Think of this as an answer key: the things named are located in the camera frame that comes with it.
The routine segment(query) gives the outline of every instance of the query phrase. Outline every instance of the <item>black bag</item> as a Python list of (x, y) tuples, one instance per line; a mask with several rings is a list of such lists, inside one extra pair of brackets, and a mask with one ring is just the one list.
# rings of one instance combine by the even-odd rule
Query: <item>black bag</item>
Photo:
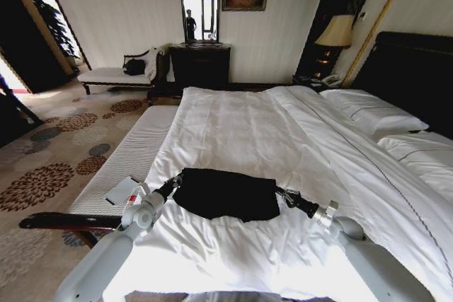
[(275, 180), (212, 169), (185, 168), (181, 175), (181, 185), (173, 199), (198, 216), (232, 216), (248, 222), (280, 215)]
[(130, 59), (123, 66), (125, 74), (130, 76), (137, 76), (144, 74), (145, 63), (143, 59)]

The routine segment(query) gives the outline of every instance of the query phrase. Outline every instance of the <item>upholstered bench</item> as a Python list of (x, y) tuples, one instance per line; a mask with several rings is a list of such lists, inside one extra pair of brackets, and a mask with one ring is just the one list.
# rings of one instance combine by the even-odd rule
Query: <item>upholstered bench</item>
[(145, 74), (129, 76), (120, 67), (101, 67), (80, 74), (77, 79), (84, 86), (86, 94), (90, 94), (89, 86), (121, 86), (134, 88), (153, 88), (166, 82), (170, 69), (170, 54), (168, 45), (158, 48), (156, 54), (156, 71), (152, 77)]
[(94, 231), (112, 231), (120, 225), (126, 200), (117, 206), (104, 196), (123, 178), (143, 181), (161, 148), (175, 117), (177, 106), (157, 105), (148, 108), (127, 133), (120, 145), (81, 191), (66, 214), (41, 212), (23, 219), (26, 229), (69, 230), (90, 248), (97, 239)]

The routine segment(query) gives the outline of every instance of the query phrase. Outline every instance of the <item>mirror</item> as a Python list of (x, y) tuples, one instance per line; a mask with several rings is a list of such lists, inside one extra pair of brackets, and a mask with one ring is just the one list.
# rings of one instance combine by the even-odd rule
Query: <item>mirror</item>
[(185, 42), (219, 42), (219, 0), (181, 0)]

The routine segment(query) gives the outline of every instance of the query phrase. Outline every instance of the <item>wall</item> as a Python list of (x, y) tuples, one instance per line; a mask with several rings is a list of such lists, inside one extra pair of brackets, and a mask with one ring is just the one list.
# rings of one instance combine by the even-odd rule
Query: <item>wall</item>
[[(183, 41), (180, 0), (59, 0), (91, 66)], [(268, 0), (264, 12), (221, 12), (220, 41), (232, 44), (230, 80), (289, 82), (319, 0)]]
[[(345, 75), (361, 48), (374, 21), (382, 10), (386, 0), (367, 0), (363, 10), (367, 12), (365, 21), (356, 22), (352, 31), (352, 47), (343, 50), (335, 66), (335, 71)], [(377, 33), (381, 31), (397, 31), (422, 33), (429, 35), (453, 36), (453, 0), (394, 0), (385, 14)], [(351, 80), (365, 62), (374, 44), (375, 36), (362, 55), (355, 68)]]

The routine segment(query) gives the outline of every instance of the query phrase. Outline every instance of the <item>headboard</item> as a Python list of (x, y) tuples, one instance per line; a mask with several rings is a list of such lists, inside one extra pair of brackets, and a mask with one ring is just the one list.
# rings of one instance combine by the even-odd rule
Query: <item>headboard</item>
[(453, 37), (381, 32), (352, 88), (402, 108), (453, 139)]

